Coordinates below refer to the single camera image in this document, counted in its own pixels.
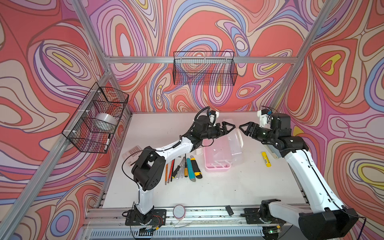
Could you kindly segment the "pink plastic tool box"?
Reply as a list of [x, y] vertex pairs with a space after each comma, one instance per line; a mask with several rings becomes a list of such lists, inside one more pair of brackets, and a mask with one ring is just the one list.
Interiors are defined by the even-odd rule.
[[244, 141], [241, 131], [235, 129], [228, 135], [214, 140], [210, 147], [204, 147], [204, 165], [207, 172], [226, 172], [244, 161]]

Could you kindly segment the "red handled hex key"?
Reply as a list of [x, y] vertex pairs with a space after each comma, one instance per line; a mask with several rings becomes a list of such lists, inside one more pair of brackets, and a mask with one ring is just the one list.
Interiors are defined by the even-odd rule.
[[167, 181], [168, 184], [172, 180], [172, 175], [173, 175], [173, 171], [174, 171], [174, 164], [175, 164], [175, 159], [172, 160], [171, 165], [170, 165], [171, 167], [170, 167], [169, 177], [168, 177], [168, 181]]

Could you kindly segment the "orange handled hex key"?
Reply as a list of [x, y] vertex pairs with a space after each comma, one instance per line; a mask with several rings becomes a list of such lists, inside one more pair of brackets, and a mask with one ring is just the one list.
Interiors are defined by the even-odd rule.
[[169, 165], [168, 164], [166, 164], [166, 171], [165, 171], [165, 185], [167, 185], [167, 183], [168, 183], [168, 168], [169, 168]]

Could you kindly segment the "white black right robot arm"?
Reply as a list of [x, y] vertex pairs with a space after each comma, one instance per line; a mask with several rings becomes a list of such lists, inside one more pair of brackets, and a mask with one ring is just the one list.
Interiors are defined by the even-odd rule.
[[258, 117], [259, 124], [248, 122], [239, 129], [245, 136], [279, 151], [296, 175], [311, 208], [304, 211], [278, 199], [263, 200], [258, 211], [260, 220], [265, 223], [283, 220], [299, 228], [308, 240], [344, 237], [359, 216], [332, 191], [303, 138], [292, 135], [290, 116], [259, 111]]

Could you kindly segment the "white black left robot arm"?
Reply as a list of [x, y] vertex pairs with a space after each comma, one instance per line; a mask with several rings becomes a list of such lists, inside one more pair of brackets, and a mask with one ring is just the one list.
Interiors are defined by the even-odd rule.
[[174, 143], [154, 149], [146, 147], [132, 168], [133, 180], [139, 186], [139, 202], [134, 209], [146, 216], [153, 210], [153, 189], [162, 179], [168, 162], [182, 157], [202, 146], [203, 140], [214, 140], [229, 134], [236, 128], [228, 122], [217, 123], [219, 112], [204, 108], [208, 112], [198, 113], [191, 127]]

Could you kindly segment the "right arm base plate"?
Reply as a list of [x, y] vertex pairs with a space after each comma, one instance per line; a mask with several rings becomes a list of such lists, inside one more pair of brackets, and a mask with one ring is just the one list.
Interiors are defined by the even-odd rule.
[[284, 225], [286, 221], [272, 218], [272, 220], [264, 220], [260, 217], [259, 208], [245, 208], [244, 212], [240, 214], [241, 217], [246, 219], [248, 225], [267, 224], [267, 225]]

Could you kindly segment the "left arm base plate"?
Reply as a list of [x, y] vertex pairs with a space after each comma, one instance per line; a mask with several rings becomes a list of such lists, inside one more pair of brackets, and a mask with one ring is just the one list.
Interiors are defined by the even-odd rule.
[[161, 227], [166, 223], [166, 209], [152, 209], [143, 215], [137, 209], [128, 210], [125, 225], [126, 226], [153, 226]]

